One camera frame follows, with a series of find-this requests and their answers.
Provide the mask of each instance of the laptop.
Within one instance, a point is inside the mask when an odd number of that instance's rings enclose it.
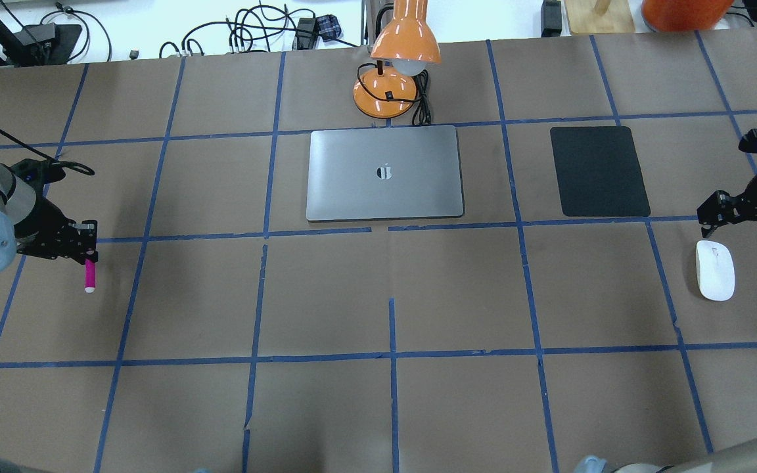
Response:
[[[454,126],[311,133],[308,221],[461,215]]]

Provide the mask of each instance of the white mouse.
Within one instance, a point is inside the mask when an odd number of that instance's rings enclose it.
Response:
[[[710,300],[729,300],[735,293],[735,267],[732,254],[718,242],[697,242],[697,284]]]

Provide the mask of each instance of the wooden board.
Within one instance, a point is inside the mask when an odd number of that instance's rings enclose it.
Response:
[[[636,25],[627,0],[612,0],[603,14],[595,11],[595,3],[603,0],[565,0],[568,29],[572,35],[592,33],[635,33]]]

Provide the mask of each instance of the marker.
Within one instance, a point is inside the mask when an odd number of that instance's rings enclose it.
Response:
[[[87,294],[95,292],[95,263],[89,259],[86,264],[86,277],[83,282],[83,290],[87,291]]]

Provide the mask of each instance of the plaid fabric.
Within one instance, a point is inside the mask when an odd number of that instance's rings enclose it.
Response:
[[[324,41],[340,38],[340,23],[335,15],[317,17],[318,34]]]

